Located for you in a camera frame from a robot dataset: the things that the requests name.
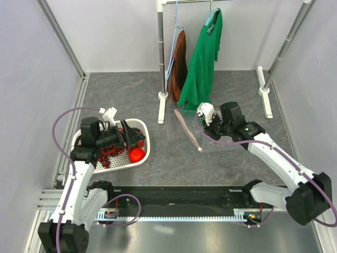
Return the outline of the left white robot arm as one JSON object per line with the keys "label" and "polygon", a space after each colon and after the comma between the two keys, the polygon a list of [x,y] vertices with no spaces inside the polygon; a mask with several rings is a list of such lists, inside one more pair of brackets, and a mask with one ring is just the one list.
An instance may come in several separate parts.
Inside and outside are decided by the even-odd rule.
{"label": "left white robot arm", "polygon": [[86,252],[89,231],[102,207],[115,203],[113,186],[107,181],[89,185],[102,151],[116,147],[130,150],[146,140],[144,133],[132,128],[126,120],[120,125],[101,129],[96,117],[84,118],[80,134],[68,155],[70,170],[57,207],[47,222],[42,222],[38,235],[46,252]]}

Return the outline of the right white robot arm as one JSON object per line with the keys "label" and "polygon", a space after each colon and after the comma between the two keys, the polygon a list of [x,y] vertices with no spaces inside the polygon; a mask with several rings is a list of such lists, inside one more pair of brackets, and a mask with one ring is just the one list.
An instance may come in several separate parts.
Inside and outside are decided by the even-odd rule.
{"label": "right white robot arm", "polygon": [[246,207],[265,203],[285,209],[300,225],[315,221],[336,227],[336,223],[328,224],[318,219],[329,209],[336,214],[332,183],[326,173],[317,174],[287,154],[258,123],[246,121],[237,102],[222,104],[220,113],[216,113],[212,104],[202,102],[196,114],[202,119],[197,127],[207,139],[223,146],[241,145],[262,160],[285,184],[285,187],[278,187],[262,180],[247,183],[241,194]]}

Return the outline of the clear zip top bag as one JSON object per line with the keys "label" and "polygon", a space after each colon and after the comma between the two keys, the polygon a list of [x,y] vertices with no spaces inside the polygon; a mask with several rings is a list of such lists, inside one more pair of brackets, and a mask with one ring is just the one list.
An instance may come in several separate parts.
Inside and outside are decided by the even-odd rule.
{"label": "clear zip top bag", "polygon": [[240,150],[240,145],[220,145],[214,141],[207,139],[204,134],[200,132],[202,129],[202,119],[195,117],[194,111],[185,111],[174,109],[174,113],[184,129],[187,137],[198,149],[199,152],[213,153],[213,152],[230,152]]}

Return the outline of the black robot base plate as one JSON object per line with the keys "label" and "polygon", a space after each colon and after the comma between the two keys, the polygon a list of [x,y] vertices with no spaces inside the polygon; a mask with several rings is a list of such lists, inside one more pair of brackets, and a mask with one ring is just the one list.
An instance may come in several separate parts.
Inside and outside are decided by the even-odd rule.
{"label": "black robot base plate", "polygon": [[234,210],[267,211],[271,205],[259,204],[243,192],[242,186],[119,186],[114,188],[112,200],[121,194],[138,198],[140,206],[132,197],[119,197],[105,208],[117,208],[118,216],[187,218],[231,216]]}

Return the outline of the red toy lobster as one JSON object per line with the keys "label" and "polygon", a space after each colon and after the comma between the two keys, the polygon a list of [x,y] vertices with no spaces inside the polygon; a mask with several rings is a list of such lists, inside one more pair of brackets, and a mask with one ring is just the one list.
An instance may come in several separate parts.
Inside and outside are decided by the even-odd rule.
{"label": "red toy lobster", "polygon": [[[130,151],[134,148],[143,148],[145,145],[145,139],[142,139],[141,141],[137,142],[136,144],[132,144],[131,146],[127,147],[127,152],[130,153]],[[121,155],[124,152],[125,148],[118,148],[114,146],[110,146],[107,148],[102,149],[102,156],[111,156],[111,157],[117,157]]]}

